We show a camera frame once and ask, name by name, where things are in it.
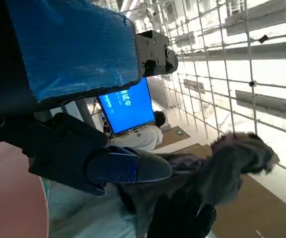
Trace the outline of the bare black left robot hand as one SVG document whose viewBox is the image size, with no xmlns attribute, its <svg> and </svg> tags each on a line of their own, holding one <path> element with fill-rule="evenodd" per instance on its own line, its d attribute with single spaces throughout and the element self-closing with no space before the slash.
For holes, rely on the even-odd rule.
<svg viewBox="0 0 286 238">
<path fill-rule="evenodd" d="M 172 168 L 160 156 L 109 146 L 65 113 L 34 115 L 177 67 L 166 36 L 136 33 L 118 12 L 85 0 L 0 0 L 0 142 L 22 150 L 30 173 L 97 196 L 108 183 L 166 179 Z"/>
</svg>

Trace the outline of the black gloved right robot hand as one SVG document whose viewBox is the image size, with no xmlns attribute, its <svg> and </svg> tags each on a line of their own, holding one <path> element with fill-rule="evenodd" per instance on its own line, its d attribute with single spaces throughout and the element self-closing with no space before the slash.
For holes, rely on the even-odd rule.
<svg viewBox="0 0 286 238">
<path fill-rule="evenodd" d="M 120 193 L 136 218 L 137 236 L 204 238 L 216 219 L 216 207 L 233 201 L 242 175 L 270 173 L 278 155 L 254 133 L 227 133 L 211 144 L 211 155 L 162 154 L 172 166 L 170 178 L 123 184 Z"/>
</svg>

